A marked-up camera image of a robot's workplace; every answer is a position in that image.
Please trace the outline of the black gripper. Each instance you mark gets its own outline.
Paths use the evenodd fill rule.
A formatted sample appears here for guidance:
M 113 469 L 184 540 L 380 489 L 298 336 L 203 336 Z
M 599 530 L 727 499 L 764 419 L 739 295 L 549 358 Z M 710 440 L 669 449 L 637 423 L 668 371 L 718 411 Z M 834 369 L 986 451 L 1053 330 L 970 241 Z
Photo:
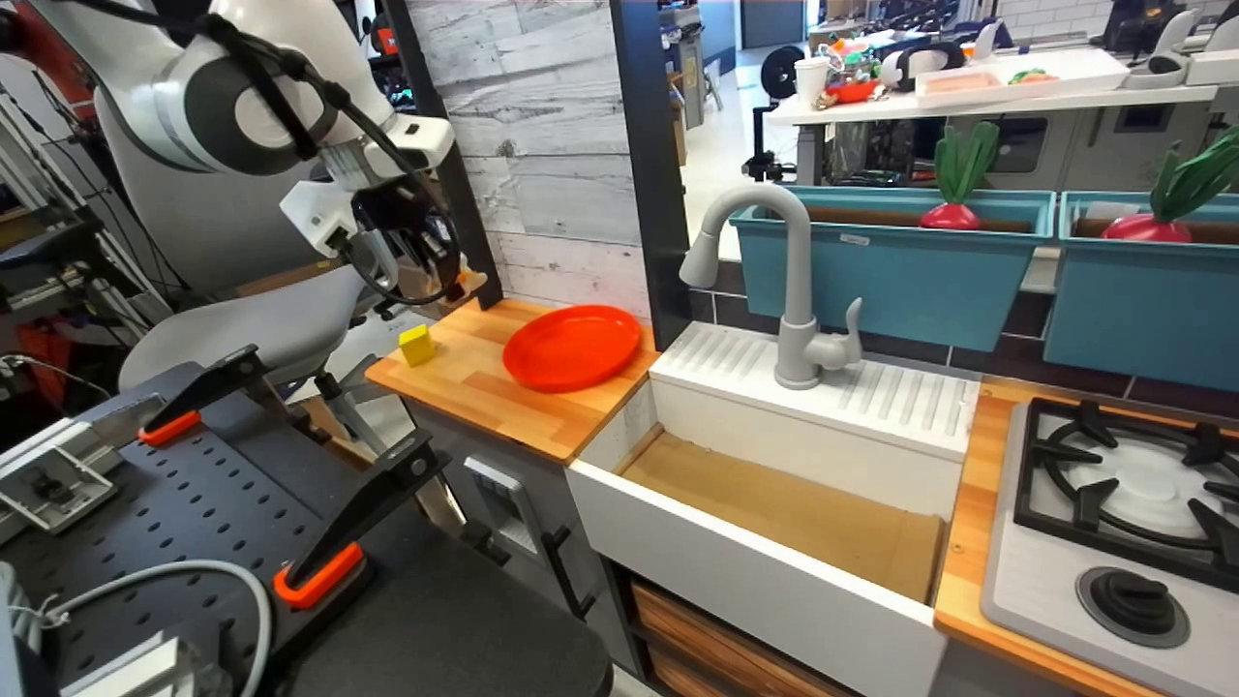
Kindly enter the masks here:
M 440 210 L 430 202 L 424 185 L 412 183 L 384 183 L 367 185 L 353 198 L 353 216 L 364 228 L 384 231 L 403 256 L 412 256 L 424 268 L 437 269 L 437 285 L 446 302 L 461 302 L 461 252 L 452 247 L 452 231 L 440 216 Z M 412 309 L 406 295 L 406 261 L 403 258 L 384 258 L 376 273 L 376 314 L 397 318 Z

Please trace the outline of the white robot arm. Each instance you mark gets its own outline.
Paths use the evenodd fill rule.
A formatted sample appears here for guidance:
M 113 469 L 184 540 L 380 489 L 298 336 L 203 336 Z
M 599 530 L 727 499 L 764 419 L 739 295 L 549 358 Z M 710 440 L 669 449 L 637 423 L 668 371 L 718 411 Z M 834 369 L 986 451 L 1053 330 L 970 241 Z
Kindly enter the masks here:
M 398 110 L 335 0 L 33 0 L 95 69 L 125 129 L 177 170 L 286 172 L 279 210 L 324 258 L 403 307 L 457 302 L 464 247 L 437 191 L 440 116 Z

